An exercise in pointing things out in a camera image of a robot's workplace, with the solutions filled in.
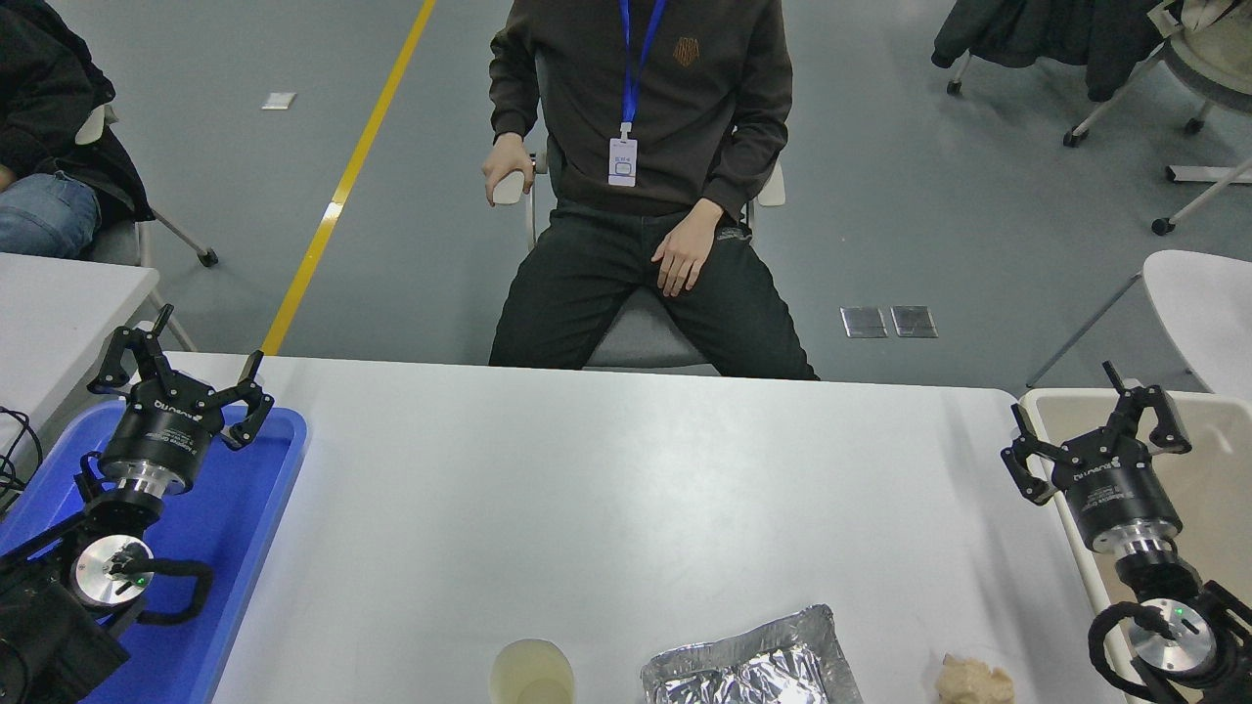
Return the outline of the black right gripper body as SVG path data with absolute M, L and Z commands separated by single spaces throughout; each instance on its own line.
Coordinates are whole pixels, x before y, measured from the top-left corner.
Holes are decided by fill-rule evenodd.
M 1133 527 L 1153 537 L 1176 537 L 1184 522 L 1152 468 L 1141 440 L 1068 440 L 1059 463 L 1060 492 L 1080 540 L 1090 551 L 1113 551 Z

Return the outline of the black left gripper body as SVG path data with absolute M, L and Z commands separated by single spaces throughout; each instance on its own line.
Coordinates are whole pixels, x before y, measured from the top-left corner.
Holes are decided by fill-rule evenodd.
M 140 380 L 128 392 L 111 441 L 98 458 L 100 474 L 119 482 L 133 468 L 165 468 L 175 490 L 192 490 L 213 437 L 224 426 L 222 410 L 209 405 L 214 393 L 192 377 L 177 377 L 170 391 L 160 380 Z

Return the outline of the person's right hand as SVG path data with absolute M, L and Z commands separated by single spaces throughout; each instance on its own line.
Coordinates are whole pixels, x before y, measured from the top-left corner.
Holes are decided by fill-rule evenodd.
M 482 167 L 485 177 L 485 198 L 488 205 L 497 205 L 497 190 L 505 180 L 520 175 L 517 198 L 505 199 L 505 204 L 515 204 L 520 195 L 530 195 L 535 183 L 535 165 L 522 135 L 515 132 L 506 132 L 495 138 L 493 147 L 486 157 Z

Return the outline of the person's left hand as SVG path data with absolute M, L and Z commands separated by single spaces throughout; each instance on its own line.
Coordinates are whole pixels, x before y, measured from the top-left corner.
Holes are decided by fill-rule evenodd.
M 694 289 L 712 251 L 716 229 L 724 215 L 715 200 L 701 198 L 654 251 L 659 266 L 656 286 L 662 297 L 679 297 Z

